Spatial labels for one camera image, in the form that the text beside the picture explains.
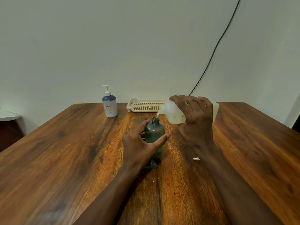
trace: wooden table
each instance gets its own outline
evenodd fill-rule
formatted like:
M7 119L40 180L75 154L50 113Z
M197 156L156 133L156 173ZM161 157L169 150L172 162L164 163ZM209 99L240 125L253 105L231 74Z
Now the wooden table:
M0 153L0 224L72 224L122 164L122 135L154 113L107 118L75 104ZM204 165L171 134L158 169L130 189L119 224L230 224ZM214 139L285 224L300 224L300 134L242 102L221 102Z

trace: white bottle cap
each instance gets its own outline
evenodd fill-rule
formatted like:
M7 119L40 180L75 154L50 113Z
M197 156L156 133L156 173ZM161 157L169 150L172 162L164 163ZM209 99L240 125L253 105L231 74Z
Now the white bottle cap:
M108 85L102 85L103 87L106 87L105 95L111 95L110 91L108 90Z

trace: dish rack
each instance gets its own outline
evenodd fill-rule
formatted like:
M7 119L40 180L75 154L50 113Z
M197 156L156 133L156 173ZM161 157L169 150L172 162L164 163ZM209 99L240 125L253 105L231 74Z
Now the dish rack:
M158 112L159 105L166 105L164 100L138 100L137 98L130 98L126 108L128 113L132 112Z

